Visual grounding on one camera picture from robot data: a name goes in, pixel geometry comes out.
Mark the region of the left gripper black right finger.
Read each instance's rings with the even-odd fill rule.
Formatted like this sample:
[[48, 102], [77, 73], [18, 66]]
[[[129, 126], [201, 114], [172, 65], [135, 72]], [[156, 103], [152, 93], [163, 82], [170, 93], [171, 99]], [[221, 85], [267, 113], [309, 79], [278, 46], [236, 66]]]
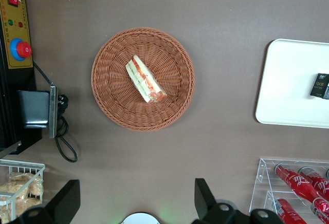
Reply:
[[194, 185], [194, 205], [199, 219], [203, 219], [215, 205], [215, 198], [204, 178], [196, 178]]

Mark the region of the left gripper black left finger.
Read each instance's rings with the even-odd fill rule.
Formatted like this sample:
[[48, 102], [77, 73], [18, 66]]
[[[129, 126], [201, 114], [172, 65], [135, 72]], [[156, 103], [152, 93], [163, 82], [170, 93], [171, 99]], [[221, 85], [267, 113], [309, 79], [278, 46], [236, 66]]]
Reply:
[[71, 223], [81, 205], [80, 180], [69, 180], [46, 205], [54, 223]]

